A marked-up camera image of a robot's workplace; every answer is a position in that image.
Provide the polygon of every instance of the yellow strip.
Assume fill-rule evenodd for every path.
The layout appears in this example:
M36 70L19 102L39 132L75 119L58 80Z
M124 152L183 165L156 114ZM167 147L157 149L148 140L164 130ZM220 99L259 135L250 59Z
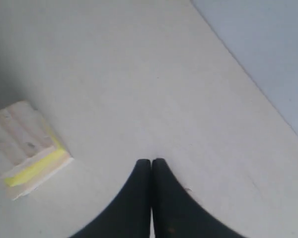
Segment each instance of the yellow strip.
M38 162L34 163L33 165L25 168L21 172L17 173L15 176L10 178L5 178L4 182L8 186L13 187L13 186L21 185L28 182L34 176L39 174L50 163L58 160L59 158L63 157L67 153L66 150L60 144L60 142L56 139L52 130L45 123L44 125L48 134L50 135L50 137L52 138L52 140L54 141L57 147L56 151L52 152L51 154L39 160Z

